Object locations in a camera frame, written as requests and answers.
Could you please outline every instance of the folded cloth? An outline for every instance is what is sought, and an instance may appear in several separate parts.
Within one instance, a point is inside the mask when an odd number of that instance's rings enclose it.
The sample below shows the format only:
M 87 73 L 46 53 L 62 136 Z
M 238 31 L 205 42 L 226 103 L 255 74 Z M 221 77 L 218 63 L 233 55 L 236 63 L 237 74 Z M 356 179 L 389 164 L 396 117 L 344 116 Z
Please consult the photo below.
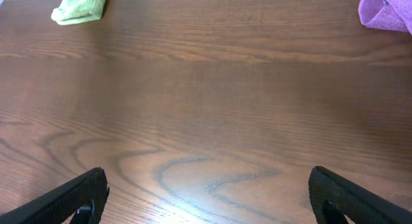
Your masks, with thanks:
M 360 0 L 359 17 L 368 28 L 412 33 L 412 0 Z
M 106 0 L 63 0 L 51 19 L 59 25 L 79 24 L 102 18 Z

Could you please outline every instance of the table top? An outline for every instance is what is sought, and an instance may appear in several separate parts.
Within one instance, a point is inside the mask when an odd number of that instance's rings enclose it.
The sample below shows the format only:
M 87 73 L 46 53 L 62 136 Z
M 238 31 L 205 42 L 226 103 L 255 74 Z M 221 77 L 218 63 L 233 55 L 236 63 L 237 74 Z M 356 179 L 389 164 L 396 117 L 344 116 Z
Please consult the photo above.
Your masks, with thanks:
M 359 0 L 0 7 L 0 213 L 93 167 L 101 223 L 315 223 L 322 165 L 412 210 L 412 38 Z

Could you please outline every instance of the purple towel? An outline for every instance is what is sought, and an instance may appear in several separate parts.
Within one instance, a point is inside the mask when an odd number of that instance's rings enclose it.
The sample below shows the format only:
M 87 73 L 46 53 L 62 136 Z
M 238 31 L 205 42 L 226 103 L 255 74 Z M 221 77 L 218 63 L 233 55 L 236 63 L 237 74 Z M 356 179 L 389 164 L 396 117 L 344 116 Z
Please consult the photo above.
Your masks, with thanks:
M 412 33 L 412 0 L 360 0 L 359 17 L 368 28 Z

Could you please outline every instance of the brown wooden surface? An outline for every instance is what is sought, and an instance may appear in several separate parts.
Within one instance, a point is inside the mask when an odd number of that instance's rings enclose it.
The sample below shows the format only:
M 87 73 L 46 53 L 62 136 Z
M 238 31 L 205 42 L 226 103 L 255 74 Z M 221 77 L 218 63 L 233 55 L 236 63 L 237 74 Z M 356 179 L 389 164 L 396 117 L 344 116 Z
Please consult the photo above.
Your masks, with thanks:
M 0 7 L 0 213 L 92 167 L 102 223 L 315 223 L 323 165 L 412 210 L 412 38 L 359 0 Z

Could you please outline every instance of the light green towel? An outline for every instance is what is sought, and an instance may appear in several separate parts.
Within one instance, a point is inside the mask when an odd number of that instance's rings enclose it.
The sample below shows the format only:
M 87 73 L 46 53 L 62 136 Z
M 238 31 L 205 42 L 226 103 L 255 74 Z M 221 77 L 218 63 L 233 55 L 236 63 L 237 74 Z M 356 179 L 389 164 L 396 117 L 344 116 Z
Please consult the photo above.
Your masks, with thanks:
M 102 18 L 106 0 L 63 0 L 51 19 L 59 25 L 79 24 Z

